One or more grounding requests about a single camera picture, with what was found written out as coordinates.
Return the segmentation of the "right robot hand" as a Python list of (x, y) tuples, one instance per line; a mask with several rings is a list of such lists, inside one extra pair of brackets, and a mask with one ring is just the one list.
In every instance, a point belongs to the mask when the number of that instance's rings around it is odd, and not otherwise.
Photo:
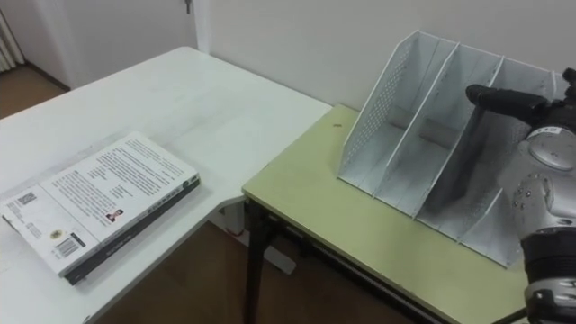
[(567, 67), (562, 78), (569, 86), (562, 100), (515, 90), (469, 85), (467, 99), (486, 111), (513, 117), (529, 125), (533, 131), (544, 127), (560, 127), (575, 133), (575, 70)]

